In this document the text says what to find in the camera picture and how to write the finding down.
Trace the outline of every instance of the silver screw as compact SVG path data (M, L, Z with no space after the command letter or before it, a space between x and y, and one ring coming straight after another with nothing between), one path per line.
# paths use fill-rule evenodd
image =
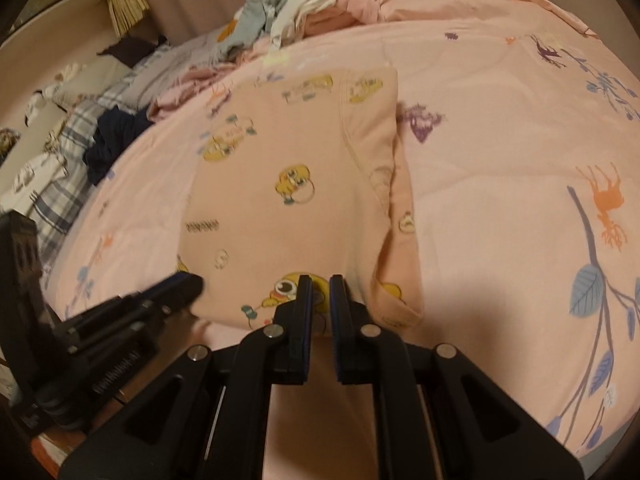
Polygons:
M361 327L360 333L364 337L378 337L382 333L382 329L378 325L369 323Z
M269 339L273 339L274 337L280 337L282 334L284 334L283 327L276 324L267 325L266 327L264 327L262 331L264 332L264 335L267 336Z
M192 361L202 361L209 355L209 349L204 345L194 345L187 350L187 357Z
M438 345L436 352L440 357L444 357L445 359L453 359L458 354L456 347L449 343Z

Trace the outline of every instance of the navy blue cloth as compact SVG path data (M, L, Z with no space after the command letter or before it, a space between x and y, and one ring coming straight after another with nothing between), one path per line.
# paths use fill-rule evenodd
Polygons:
M107 110L98 118L95 144L86 149L82 160L86 174L94 186L109 173L113 163L153 123L146 118L146 108L135 115L118 107Z

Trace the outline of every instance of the plaid blanket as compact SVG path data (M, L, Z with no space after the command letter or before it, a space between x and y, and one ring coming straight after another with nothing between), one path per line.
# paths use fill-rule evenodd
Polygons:
M71 113L60 134L60 152L66 158L68 176L51 182L37 198L31 213L31 219L38 227L38 246L43 267L50 269L52 266L66 234L92 193L93 186L87 180L82 155L94 143L98 118L115 106L135 112L124 104L124 91L146 67L169 49L169 45L161 45L123 79L97 98L82 101Z

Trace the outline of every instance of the deer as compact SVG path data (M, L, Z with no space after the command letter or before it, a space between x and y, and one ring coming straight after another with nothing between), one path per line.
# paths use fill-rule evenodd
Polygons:
M620 174L618 173L618 169L616 168L613 162L611 163L611 167L613 171L616 173L616 181L609 178L607 174L600 169L599 166L595 166L595 169L604 177L607 183L607 189L600 189L598 185L598 179L593 173L593 169L591 166L587 166L589 172L591 173L591 177L589 178L586 174L582 172L582 170L578 167L575 169L589 182L591 186L591 192L593 193L593 203L598 210L598 220L602 223L604 227L604 231L602 232L602 239L604 243L606 243L609 247L613 248L615 245L619 251L622 250L622 244L627 242L626 233L618 224L616 224L610 217L610 211L614 209L620 208L620 206L625 203L625 198L622 196L622 192L620 191L620 184L622 183L622 179L620 178Z

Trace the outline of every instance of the pink blanket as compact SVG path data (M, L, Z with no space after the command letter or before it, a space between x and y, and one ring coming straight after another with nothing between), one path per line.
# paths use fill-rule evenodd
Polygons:
M140 137L73 228L47 299L69 317L174 271L227 89L391 65L425 298L408 338L457 345L584 455L640 405L640 82L546 0L380 1L386 23L267 54ZM214 348L242 335L198 330ZM311 386L274 393L267 480L375 478L368 392L339 388L325 358Z

